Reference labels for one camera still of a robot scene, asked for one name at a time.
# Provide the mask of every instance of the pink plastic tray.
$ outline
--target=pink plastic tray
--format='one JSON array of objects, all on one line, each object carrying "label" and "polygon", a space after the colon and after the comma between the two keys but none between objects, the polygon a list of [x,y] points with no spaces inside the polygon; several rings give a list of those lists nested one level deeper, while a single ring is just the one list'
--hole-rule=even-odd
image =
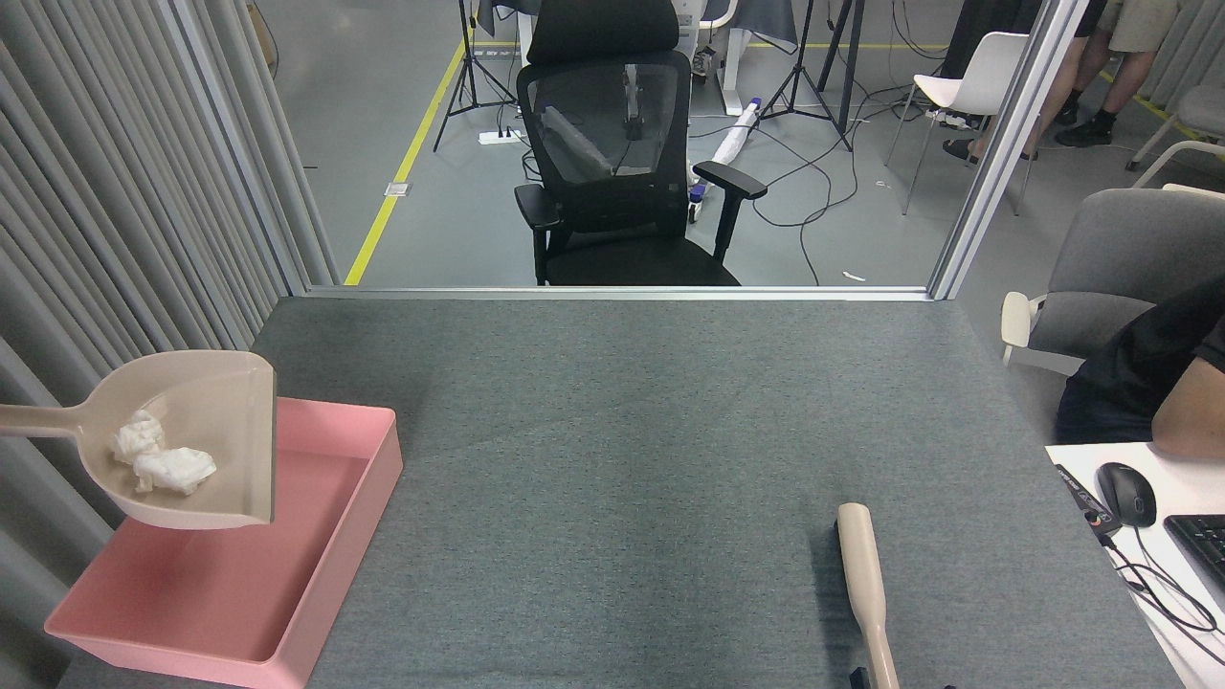
[{"label": "pink plastic tray", "polygon": [[282,397],[271,525],[129,519],[44,628],[119,667],[301,688],[403,466],[393,411]]}]

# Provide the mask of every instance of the sandal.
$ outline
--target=sandal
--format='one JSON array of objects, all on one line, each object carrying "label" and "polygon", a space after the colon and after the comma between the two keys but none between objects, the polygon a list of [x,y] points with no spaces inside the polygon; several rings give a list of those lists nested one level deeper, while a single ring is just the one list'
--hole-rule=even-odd
[{"label": "sandal", "polygon": [[[971,166],[976,166],[976,164],[979,164],[979,157],[970,154],[970,141],[974,141],[974,140],[973,139],[947,139],[947,140],[944,140],[943,143],[940,145],[940,147],[943,148],[944,152],[948,153],[949,156],[953,156],[954,158],[960,158],[963,161],[969,161]],[[1022,151],[1020,159],[1022,161],[1028,161],[1029,159],[1029,153],[1025,153],[1024,151]]]}]

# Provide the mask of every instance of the tripod stand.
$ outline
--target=tripod stand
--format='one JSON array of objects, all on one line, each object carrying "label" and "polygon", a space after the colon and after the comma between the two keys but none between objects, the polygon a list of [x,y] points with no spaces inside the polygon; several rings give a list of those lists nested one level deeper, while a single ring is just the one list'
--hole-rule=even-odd
[{"label": "tripod stand", "polygon": [[[813,0],[809,0],[807,10],[804,13],[804,31],[800,37],[800,49],[796,54],[795,65],[791,66],[791,72],[788,74],[786,78],[783,80],[783,83],[779,85],[774,96],[768,103],[766,103],[766,107],[762,108],[762,112],[766,114],[758,118],[757,121],[768,120],[769,118],[777,118],[779,115],[789,115],[793,113],[820,120],[829,120],[833,123],[834,129],[838,130],[838,139],[842,140],[843,146],[845,146],[848,151],[851,150],[850,141],[846,140],[846,118],[850,114],[850,91],[851,86],[855,83],[855,59],[859,56],[859,36],[860,29],[864,26],[864,1],[865,0],[843,0],[842,10],[838,12],[838,23],[833,27],[834,34],[829,40],[829,48],[826,49],[826,64],[821,70],[821,81],[818,83],[813,83],[812,77],[809,76],[807,67],[804,66],[804,50],[809,43],[809,28],[812,26]],[[821,92],[826,89],[826,82],[829,80],[829,71],[833,69],[834,55],[838,53],[838,42],[842,40],[843,31],[846,28],[846,20],[850,17],[853,4],[855,15],[851,18],[850,26],[850,47],[846,53],[845,85],[843,86],[842,93],[842,108],[835,118],[829,110],[829,105],[826,104],[826,99],[821,97]],[[809,87],[817,97],[817,103],[821,105],[821,109],[826,112],[826,114],[809,113],[795,108],[795,94],[800,87],[801,76],[809,82]],[[772,110],[771,108],[774,107],[774,103],[778,102],[778,99],[783,96],[783,92],[786,91],[788,85],[791,85],[791,96],[786,101],[786,108],[783,110]]]},{"label": "tripod stand", "polygon": [[[480,64],[480,60],[472,54],[472,39],[468,37],[468,32],[475,28],[475,22],[468,18],[468,10],[464,7],[466,0],[459,0],[459,26],[463,31],[463,67],[459,70],[459,78],[456,81],[454,89],[451,91],[451,103],[447,104],[447,114],[442,116],[442,125],[439,128],[439,135],[434,139],[434,152],[439,152],[439,141],[442,141],[442,131],[447,129],[447,120],[452,115],[459,115],[467,113],[468,110],[475,110],[477,108],[489,108],[491,105],[513,105],[516,103],[514,94],[511,89],[497,81],[497,77],[492,75],[485,65]],[[494,101],[490,103],[481,103],[477,98],[477,72],[474,70],[480,70],[485,78],[489,81],[490,86],[495,91],[505,94],[506,98],[501,101]],[[472,94],[472,103],[468,105],[461,104],[456,108],[456,101],[459,99],[459,92],[463,91],[467,80],[468,92]]]}]

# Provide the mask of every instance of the computer mouse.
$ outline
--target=computer mouse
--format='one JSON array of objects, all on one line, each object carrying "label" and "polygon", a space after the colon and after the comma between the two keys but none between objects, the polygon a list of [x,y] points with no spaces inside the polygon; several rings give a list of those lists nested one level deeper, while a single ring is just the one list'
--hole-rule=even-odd
[{"label": "computer mouse", "polygon": [[1098,470],[1101,500],[1115,512],[1120,523],[1153,526],[1156,522],[1156,498],[1153,485],[1132,467],[1106,462]]}]

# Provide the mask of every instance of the brush handle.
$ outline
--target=brush handle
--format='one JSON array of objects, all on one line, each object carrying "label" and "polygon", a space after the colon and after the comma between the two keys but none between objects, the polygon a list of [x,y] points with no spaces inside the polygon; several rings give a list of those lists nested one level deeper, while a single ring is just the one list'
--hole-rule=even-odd
[{"label": "brush handle", "polygon": [[884,580],[876,553],[872,515],[859,503],[838,506],[838,543],[850,609],[867,646],[872,689],[899,689],[893,653],[884,634]]},{"label": "brush handle", "polygon": [[26,438],[81,435],[80,407],[0,405],[0,435]]}]

